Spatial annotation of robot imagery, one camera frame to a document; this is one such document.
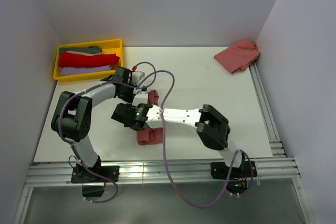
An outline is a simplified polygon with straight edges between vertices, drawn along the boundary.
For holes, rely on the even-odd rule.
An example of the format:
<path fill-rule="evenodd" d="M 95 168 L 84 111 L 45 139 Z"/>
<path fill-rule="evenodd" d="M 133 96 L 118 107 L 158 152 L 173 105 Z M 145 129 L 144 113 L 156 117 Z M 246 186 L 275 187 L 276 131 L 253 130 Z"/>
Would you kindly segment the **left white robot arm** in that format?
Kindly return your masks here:
<path fill-rule="evenodd" d="M 114 74 L 102 79 L 99 84 L 77 93 L 64 91 L 59 96 L 51 129 L 70 145 L 78 170 L 83 170 L 84 177 L 91 182 L 98 181 L 102 176 L 101 159 L 88 136 L 92 109 L 112 98 L 132 103 L 135 87 L 132 70 L 117 67 Z"/>

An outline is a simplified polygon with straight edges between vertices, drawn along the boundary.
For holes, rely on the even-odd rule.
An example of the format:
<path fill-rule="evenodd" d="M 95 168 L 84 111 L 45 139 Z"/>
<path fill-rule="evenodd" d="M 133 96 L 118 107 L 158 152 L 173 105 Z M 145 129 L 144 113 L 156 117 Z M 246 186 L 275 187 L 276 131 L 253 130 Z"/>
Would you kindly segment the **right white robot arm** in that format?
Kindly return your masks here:
<path fill-rule="evenodd" d="M 197 134 L 205 147 L 219 152 L 230 175 L 237 177 L 245 171 L 245 155 L 229 138 L 229 120 L 209 104 L 200 109 L 182 110 L 144 103 L 137 106 L 120 103 L 111 118 L 135 131 L 161 127 L 189 129 Z"/>

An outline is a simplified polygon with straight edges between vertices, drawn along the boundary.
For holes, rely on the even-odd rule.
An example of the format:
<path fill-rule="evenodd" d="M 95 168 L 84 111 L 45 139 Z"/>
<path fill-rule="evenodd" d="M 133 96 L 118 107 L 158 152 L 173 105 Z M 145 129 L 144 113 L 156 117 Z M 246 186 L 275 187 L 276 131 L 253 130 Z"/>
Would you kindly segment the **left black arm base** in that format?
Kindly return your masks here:
<path fill-rule="evenodd" d="M 100 176 L 117 182 L 119 177 L 119 166 L 101 166 L 99 168 L 95 168 L 94 172 Z M 108 181 L 105 178 L 93 175 L 82 166 L 76 165 L 76 167 L 72 170 L 70 182 L 72 184 L 82 185 L 82 195 L 84 197 L 99 198 L 103 195 Z"/>

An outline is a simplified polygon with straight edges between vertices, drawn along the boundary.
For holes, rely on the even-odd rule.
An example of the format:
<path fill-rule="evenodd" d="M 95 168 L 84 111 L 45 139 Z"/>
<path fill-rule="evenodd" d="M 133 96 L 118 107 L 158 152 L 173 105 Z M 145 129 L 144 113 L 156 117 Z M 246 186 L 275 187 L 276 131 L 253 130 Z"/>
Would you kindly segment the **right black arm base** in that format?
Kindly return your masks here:
<path fill-rule="evenodd" d="M 245 192 L 249 186 L 248 180 L 251 177 L 258 176 L 257 168 L 254 161 L 244 161 L 240 168 L 232 168 L 229 182 L 226 190 L 232 194 L 241 194 Z M 211 163 L 211 176 L 212 179 L 225 180 L 229 171 L 229 167 L 224 162 Z"/>

